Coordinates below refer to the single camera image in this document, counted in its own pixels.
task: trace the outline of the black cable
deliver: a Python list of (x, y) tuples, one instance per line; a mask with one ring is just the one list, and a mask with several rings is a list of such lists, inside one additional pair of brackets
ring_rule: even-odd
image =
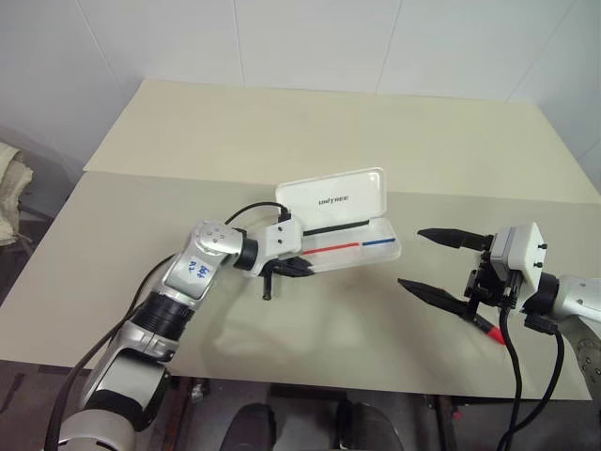
[[(511, 341), (511, 337), (509, 336), (509, 330), (507, 329), (507, 318), (509, 317), (509, 307), (503, 307), (501, 309), (501, 313), (499, 314), (499, 328), (501, 329), (501, 335), (503, 340), (505, 341), (505, 347), (509, 352), (509, 357), (511, 358), (511, 364), (514, 368), (514, 376), (516, 378), (516, 394), (514, 395), (514, 405), (511, 411), (511, 420), (509, 421), (509, 428), (507, 430), (511, 430), (516, 426), (517, 415), (519, 413), (519, 403), (522, 398), (522, 374), (519, 370), (519, 359), (517, 358), (516, 348)], [(504, 443), (499, 441), (497, 445), (497, 451), (509, 451), (511, 449), (511, 442), (513, 440), (513, 432), (510, 433)]]
[(130, 307), (128, 308), (125, 316), (118, 322), (106, 335), (101, 338), (88, 352), (82, 357), (82, 359), (71, 369), (67, 378), (63, 382), (60, 387), (60, 391), (58, 392), (58, 396), (54, 402), (53, 412), (50, 416), (50, 420), (48, 422), (48, 428), (46, 429), (46, 439), (44, 441), (44, 451), (58, 451), (58, 441), (60, 439), (60, 426), (63, 422), (63, 415), (65, 414), (65, 408), (67, 407), (67, 399), (69, 398), (69, 392), (75, 379), (79, 375), (79, 373), (84, 369), (85, 364), (87, 364), (92, 357), (104, 346), (104, 344), (112, 339), (119, 329), (123, 326), (125, 321), (133, 316), (133, 314), (137, 311), (136, 304), (138, 303), (138, 298), (142, 293), (142, 290), (146, 286), (146, 283), (152, 277), (152, 275), (164, 264), (166, 263), (173, 255), (164, 258), (159, 263), (157, 263), (142, 279), (142, 282), (138, 286), (135, 294), (133, 295), (133, 299), (131, 300)]
[(553, 395), (553, 391), (555, 390), (557, 381), (559, 380), (560, 374), (562, 373), (563, 356), (565, 354), (565, 345), (563, 344), (563, 337), (559, 331), (555, 332), (555, 339), (557, 341), (557, 359), (555, 360), (555, 367), (553, 368), (553, 374), (551, 375), (551, 379), (548, 382), (548, 386), (545, 391), (545, 394), (543, 395), (541, 400), (538, 402), (536, 407), (534, 409), (532, 409), (532, 412), (530, 412), (526, 418), (524, 418), (517, 425), (515, 425), (513, 428), (507, 430), (507, 432), (505, 432), (503, 434), (503, 436), (501, 437), (501, 440), (499, 441), (499, 446), (501, 446), (504, 442), (506, 442), (511, 435), (513, 435), (516, 432), (518, 432), (519, 430), (525, 428), (532, 421), (534, 421), (534, 419), (540, 414), (540, 412), (543, 411), (545, 406), (550, 401), (551, 395)]
[(227, 218), (227, 220), (225, 221), (225, 224), (230, 224), (237, 217), (239, 217), (244, 211), (254, 209), (256, 207), (278, 207), (278, 208), (280, 208), (281, 213), (283, 213), (283, 214), (288, 213), (288, 208), (278, 202), (271, 202), (271, 201), (254, 202), (253, 204), (247, 205), (243, 209), (240, 209), (240, 210), (236, 211), (234, 214), (232, 214), (229, 218)]

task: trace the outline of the black shoe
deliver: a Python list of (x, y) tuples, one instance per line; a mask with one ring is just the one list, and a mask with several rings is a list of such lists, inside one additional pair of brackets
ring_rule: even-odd
[(227, 429), (220, 451), (271, 451), (275, 445), (275, 419), (267, 404), (241, 408)]
[(367, 404), (341, 401), (336, 412), (336, 438), (339, 449), (403, 451), (403, 444), (388, 417)]

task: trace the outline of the white wall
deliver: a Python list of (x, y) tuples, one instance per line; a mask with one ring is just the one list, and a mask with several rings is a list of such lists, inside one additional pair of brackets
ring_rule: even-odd
[(530, 101), (601, 190), (600, 17), (599, 0), (3, 0), (0, 140), (52, 168), (29, 199), (51, 212), (142, 77)]

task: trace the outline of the table surface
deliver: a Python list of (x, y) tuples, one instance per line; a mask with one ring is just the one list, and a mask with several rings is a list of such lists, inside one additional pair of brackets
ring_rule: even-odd
[[(123, 314), (146, 271), (178, 250), (199, 218), (224, 218), (272, 194), (266, 185), (85, 174), (0, 309), (0, 358), (73, 365)], [(415, 231), (456, 226), (487, 233), (534, 220), (549, 242), (548, 271), (593, 277), (601, 267), (601, 209), (412, 193), (390, 193), (388, 205), (403, 244), (400, 259), (309, 279), (278, 278), (270, 302), (261, 300), (261, 279), (224, 269), (189, 323), (172, 369), (211, 378), (510, 397), (514, 379), (504, 347), (396, 284), (397, 277), (422, 280), (460, 296), (476, 263), (476, 253), (438, 246)], [(273, 218), (269, 209), (249, 212), (238, 225), (252, 230)], [(496, 322), (494, 309), (484, 306), (482, 314)], [(539, 397), (554, 340), (521, 321), (512, 318), (510, 331), (524, 396)], [(588, 397), (571, 350), (555, 397)]]
[[(601, 196), (527, 104), (146, 81), (0, 309), (0, 358), (73, 365), (193, 224), (273, 198), (273, 184), (378, 165), (403, 244), (393, 263), (275, 282), (223, 270), (171, 364), (180, 374), (483, 397), (513, 395), (508, 356), (397, 286), (460, 296), (474, 253), (418, 239), (537, 221), (546, 269), (600, 275)], [(252, 212), (252, 229), (271, 220)], [(495, 320), (497, 313), (483, 308)], [(510, 321), (524, 394), (547, 385), (553, 340)], [(557, 398), (588, 398), (568, 350)]]

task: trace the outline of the blue line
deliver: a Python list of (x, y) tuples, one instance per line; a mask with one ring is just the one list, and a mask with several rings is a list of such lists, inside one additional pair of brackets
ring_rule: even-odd
[(396, 241), (396, 238), (386, 238), (384, 240), (375, 240), (375, 241), (364, 241), (362, 242), (363, 246), (371, 246), (373, 244), (383, 244), (385, 242), (393, 242)]

